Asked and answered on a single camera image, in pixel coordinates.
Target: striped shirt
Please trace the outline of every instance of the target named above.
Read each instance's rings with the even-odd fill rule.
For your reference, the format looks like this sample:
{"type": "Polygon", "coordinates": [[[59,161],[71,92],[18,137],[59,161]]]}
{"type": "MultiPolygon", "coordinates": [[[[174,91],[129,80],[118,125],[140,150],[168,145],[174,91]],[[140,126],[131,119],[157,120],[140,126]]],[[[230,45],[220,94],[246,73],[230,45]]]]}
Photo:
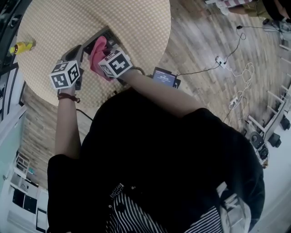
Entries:
{"type": "MultiPolygon", "coordinates": [[[[167,233],[125,193],[114,197],[112,214],[107,221],[106,233],[167,233]]],[[[222,233],[219,213],[210,208],[185,233],[222,233]]]]}

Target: yellow bottle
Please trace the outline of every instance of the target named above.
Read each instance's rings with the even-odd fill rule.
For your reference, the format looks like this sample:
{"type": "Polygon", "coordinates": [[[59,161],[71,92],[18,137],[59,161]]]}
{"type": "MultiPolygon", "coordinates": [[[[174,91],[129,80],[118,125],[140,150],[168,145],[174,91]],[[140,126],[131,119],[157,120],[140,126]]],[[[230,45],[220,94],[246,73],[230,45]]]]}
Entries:
{"type": "Polygon", "coordinates": [[[16,45],[14,45],[13,47],[10,48],[10,53],[18,55],[18,54],[23,53],[25,51],[31,50],[32,46],[33,46],[32,41],[18,42],[18,43],[16,43],[16,45]]]}

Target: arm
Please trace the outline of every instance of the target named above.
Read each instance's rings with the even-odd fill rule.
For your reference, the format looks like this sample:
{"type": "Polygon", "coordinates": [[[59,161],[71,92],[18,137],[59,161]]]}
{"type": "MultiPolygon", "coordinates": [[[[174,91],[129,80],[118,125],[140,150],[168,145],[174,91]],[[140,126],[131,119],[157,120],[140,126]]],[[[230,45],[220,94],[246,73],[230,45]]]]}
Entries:
{"type": "Polygon", "coordinates": [[[285,18],[290,19],[289,15],[288,15],[288,13],[286,11],[286,8],[281,5],[281,3],[279,2],[279,0],[274,0],[274,2],[276,4],[276,7],[277,7],[280,15],[282,15],[285,18]]]}
{"type": "Polygon", "coordinates": [[[173,87],[156,83],[137,71],[131,70],[121,78],[144,97],[176,117],[183,117],[203,107],[190,95],[173,87]]]}
{"type": "MultiPolygon", "coordinates": [[[[70,95],[75,94],[75,86],[63,90],[70,95]]],[[[79,158],[81,148],[77,112],[75,102],[70,99],[59,101],[57,124],[55,132],[55,154],[79,158]]]]}

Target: small screen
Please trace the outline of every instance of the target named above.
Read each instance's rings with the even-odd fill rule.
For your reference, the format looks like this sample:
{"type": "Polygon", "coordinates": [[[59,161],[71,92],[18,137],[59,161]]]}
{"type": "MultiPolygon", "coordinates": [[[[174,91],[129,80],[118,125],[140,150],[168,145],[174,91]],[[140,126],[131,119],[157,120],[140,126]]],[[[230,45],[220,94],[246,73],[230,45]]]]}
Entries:
{"type": "Polygon", "coordinates": [[[154,73],[153,79],[156,82],[166,84],[168,86],[174,86],[176,76],[170,75],[161,71],[156,71],[154,73]]]}

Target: white wall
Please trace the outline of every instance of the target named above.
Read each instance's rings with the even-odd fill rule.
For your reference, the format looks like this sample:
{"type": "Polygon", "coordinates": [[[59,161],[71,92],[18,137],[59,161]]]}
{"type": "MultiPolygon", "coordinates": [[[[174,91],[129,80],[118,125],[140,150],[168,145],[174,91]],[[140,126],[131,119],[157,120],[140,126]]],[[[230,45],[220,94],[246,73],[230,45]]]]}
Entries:
{"type": "MultiPolygon", "coordinates": [[[[291,112],[287,118],[291,122],[291,112]]],[[[269,144],[271,158],[264,170],[266,201],[252,233],[284,233],[291,225],[291,129],[284,131],[279,125],[275,133],[282,143],[279,148],[269,144]]]]}

